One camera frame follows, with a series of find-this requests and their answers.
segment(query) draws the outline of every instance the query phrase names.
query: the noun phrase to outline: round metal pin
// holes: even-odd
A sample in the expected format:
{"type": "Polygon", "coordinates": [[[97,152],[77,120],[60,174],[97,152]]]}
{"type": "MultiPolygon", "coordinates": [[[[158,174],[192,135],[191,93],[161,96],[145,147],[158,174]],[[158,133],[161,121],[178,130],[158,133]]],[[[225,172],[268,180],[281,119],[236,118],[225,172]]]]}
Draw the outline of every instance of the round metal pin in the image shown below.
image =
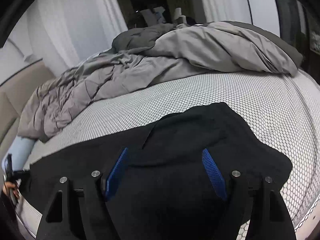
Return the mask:
{"type": "Polygon", "coordinates": [[[264,179],[265,179],[266,182],[268,182],[268,183],[271,183],[271,182],[272,182],[272,178],[269,177],[269,176],[266,176],[264,179]]]}
{"type": "Polygon", "coordinates": [[[100,175],[100,171],[93,171],[92,173],[91,173],[91,176],[92,177],[98,177],[100,175]]]}
{"type": "Polygon", "coordinates": [[[59,181],[60,183],[65,183],[67,181],[67,177],[62,177],[59,181]]]}
{"type": "Polygon", "coordinates": [[[239,171],[233,171],[231,174],[234,177],[240,177],[240,175],[241,175],[241,173],[239,171]]]}

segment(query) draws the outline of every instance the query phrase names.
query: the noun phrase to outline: crumpled duvet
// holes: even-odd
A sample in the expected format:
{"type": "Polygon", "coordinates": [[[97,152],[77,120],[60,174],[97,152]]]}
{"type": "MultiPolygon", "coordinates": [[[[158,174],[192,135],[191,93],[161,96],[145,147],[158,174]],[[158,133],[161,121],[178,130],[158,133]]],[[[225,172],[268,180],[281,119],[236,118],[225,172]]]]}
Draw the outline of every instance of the crumpled duvet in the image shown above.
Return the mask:
{"type": "Polygon", "coordinates": [[[248,26],[160,24],[121,33],[109,51],[39,86],[21,114],[18,135],[46,142],[94,101],[210,71],[294,76],[302,55],[248,26]]]}

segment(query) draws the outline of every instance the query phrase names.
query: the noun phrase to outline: white mesh mattress cover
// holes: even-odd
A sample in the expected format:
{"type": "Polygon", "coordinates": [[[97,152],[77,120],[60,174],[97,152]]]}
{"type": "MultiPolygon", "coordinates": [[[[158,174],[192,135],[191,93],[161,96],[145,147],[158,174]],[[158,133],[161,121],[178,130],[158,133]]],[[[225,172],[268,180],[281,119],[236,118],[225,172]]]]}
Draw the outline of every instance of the white mesh mattress cover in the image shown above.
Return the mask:
{"type": "MultiPolygon", "coordinates": [[[[303,71],[294,78],[255,72],[201,74],[95,102],[50,141],[36,142],[25,168],[69,145],[217,102],[226,102],[261,142],[292,161],[281,194],[297,230],[320,193],[320,87],[303,71]]],[[[26,200],[21,201],[19,210],[36,235],[41,214],[26,200]]],[[[237,239],[245,238],[248,225],[241,227],[237,239]]]]}

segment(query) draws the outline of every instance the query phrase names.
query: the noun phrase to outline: beige headboard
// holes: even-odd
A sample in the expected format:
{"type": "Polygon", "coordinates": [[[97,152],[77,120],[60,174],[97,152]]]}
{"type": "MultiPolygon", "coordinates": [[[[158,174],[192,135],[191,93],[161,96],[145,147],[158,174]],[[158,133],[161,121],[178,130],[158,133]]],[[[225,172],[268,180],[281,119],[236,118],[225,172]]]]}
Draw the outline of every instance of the beige headboard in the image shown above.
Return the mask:
{"type": "Polygon", "coordinates": [[[40,60],[0,86],[0,162],[17,135],[21,112],[31,94],[39,85],[54,77],[40,60]]]}

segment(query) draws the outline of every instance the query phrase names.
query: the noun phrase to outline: human hand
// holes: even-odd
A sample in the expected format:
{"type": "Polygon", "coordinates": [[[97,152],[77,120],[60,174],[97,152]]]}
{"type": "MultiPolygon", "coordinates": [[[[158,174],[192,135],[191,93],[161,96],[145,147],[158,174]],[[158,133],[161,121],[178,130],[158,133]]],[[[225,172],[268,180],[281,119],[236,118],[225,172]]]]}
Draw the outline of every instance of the human hand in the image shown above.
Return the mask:
{"type": "Polygon", "coordinates": [[[13,184],[12,182],[5,182],[2,188],[3,193],[8,196],[7,190],[9,192],[9,189],[12,188],[13,189],[13,193],[14,195],[19,199],[19,192],[18,192],[18,187],[16,184],[13,184]]]}

